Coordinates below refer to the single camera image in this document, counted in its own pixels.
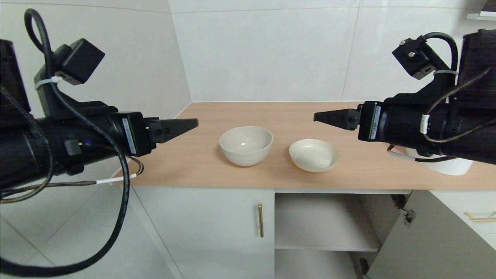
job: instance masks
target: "countertop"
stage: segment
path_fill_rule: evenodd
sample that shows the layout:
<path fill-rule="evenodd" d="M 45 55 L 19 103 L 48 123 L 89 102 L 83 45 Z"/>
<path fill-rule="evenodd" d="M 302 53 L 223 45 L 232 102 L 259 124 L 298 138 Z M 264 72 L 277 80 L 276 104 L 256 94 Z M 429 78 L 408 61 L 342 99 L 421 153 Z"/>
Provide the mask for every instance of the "countertop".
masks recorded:
<path fill-rule="evenodd" d="M 131 183 L 192 187 L 496 189 L 496 165 L 474 162 L 463 176 L 443 175 L 387 154 L 387 143 L 358 140 L 358 129 L 346 131 L 313 121 L 314 112 L 357 105 L 357 102 L 191 103 L 178 118 L 198 118 L 199 127 L 158 144 L 151 154 L 140 157 L 145 171 Z M 272 150 L 260 164 L 238 167 L 224 156 L 218 140 L 231 128 L 249 125 L 272 132 Z M 341 153 L 340 161 L 324 173 L 299 169 L 292 163 L 288 147 L 305 138 L 331 142 Z M 130 168 L 137 169 L 134 163 Z"/>

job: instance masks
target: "white container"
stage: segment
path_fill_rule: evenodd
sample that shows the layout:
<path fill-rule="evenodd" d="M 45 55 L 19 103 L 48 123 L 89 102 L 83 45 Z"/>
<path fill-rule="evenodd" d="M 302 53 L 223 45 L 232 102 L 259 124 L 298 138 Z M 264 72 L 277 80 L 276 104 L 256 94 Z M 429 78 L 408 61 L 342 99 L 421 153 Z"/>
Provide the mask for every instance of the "white container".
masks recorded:
<path fill-rule="evenodd" d="M 417 151 L 412 148 L 407 148 L 406 153 L 409 156 L 415 157 L 415 158 L 439 158 L 442 157 L 440 155 L 433 154 L 431 157 L 424 157 L 418 155 Z M 467 160 L 467 159 L 462 159 L 462 158 L 456 158 L 453 160 L 448 160 L 448 161 L 443 161 L 443 162 L 437 162 L 437 163 L 424 163 L 424 162 L 417 162 L 418 164 L 433 170 L 438 173 L 442 174 L 447 174 L 447 175 L 464 175 L 468 172 L 470 169 L 470 166 L 472 166 L 472 163 L 474 161 Z"/>
<path fill-rule="evenodd" d="M 302 139 L 289 147 L 293 163 L 308 172 L 324 172 L 339 161 L 339 151 L 331 143 L 319 139 Z"/>
<path fill-rule="evenodd" d="M 257 126 L 236 127 L 219 139 L 224 155 L 239 166 L 253 166 L 269 154 L 274 136 L 267 129 Z"/>

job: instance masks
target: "open cabinet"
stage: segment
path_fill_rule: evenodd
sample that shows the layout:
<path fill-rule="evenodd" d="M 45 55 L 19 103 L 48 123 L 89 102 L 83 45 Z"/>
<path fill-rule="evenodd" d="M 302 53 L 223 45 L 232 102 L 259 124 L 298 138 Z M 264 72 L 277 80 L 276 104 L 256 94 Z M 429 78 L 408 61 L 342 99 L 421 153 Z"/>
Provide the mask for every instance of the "open cabinet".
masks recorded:
<path fill-rule="evenodd" d="M 496 279 L 496 250 L 429 191 L 276 194 L 277 279 Z"/>
<path fill-rule="evenodd" d="M 388 228 L 387 220 L 398 215 L 389 195 L 277 193 L 275 277 L 359 278 L 357 259 L 363 253 L 373 259 L 377 235 L 387 237 L 393 224 Z"/>
<path fill-rule="evenodd" d="M 398 219 L 368 278 L 496 278 L 496 250 L 432 193 L 414 191 L 405 208 L 414 218 Z"/>

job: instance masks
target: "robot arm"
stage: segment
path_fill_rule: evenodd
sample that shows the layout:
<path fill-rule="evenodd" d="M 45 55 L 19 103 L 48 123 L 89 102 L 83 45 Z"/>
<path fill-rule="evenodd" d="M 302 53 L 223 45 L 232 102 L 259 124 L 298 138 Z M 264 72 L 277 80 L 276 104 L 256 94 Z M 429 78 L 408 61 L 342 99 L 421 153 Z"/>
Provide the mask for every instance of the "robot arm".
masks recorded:
<path fill-rule="evenodd" d="M 36 21 L 41 43 L 33 31 Z M 86 82 L 104 53 L 80 39 L 52 53 L 48 34 L 39 13 L 27 9 L 26 30 L 45 56 L 45 65 L 35 77 L 46 117 L 30 114 L 13 45 L 1 40 L 0 83 L 0 203 L 26 200 L 47 187 L 53 175 L 74 175 L 84 165 L 117 156 L 123 169 L 121 208 L 109 240 L 96 254 L 79 263 L 58 267 L 23 266 L 0 258 L 0 272 L 18 277 L 55 277 L 85 269 L 99 261 L 115 243 L 129 200 L 129 168 L 124 156 L 143 156 L 164 143 L 198 126 L 198 119 L 160 120 L 140 112 L 119 112 L 100 101 L 77 102 L 54 83 L 61 79 L 78 85 Z M 40 178 L 45 181 L 21 197 L 4 199 L 16 187 Z"/>
<path fill-rule="evenodd" d="M 451 46 L 451 69 L 426 43 L 440 37 Z M 442 33 L 402 41 L 395 58 L 417 79 L 435 71 L 431 83 L 417 93 L 366 101 L 357 109 L 318 112 L 313 120 L 346 130 L 360 125 L 359 140 L 409 147 L 427 157 L 496 164 L 496 30 L 464 36 L 455 86 L 456 53 L 453 39 Z"/>

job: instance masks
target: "drawer handle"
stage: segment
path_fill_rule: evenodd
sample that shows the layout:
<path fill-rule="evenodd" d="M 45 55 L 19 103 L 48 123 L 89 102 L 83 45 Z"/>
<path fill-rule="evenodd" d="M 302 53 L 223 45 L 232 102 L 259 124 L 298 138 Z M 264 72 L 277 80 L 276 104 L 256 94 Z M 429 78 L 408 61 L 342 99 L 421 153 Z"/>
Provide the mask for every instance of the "drawer handle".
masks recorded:
<path fill-rule="evenodd" d="M 258 204 L 258 223 L 260 223 L 260 237 L 263 238 L 263 212 L 262 203 Z"/>
<path fill-rule="evenodd" d="M 475 218 L 469 211 L 466 211 L 465 215 L 467 215 L 472 222 L 496 222 L 496 217 Z"/>

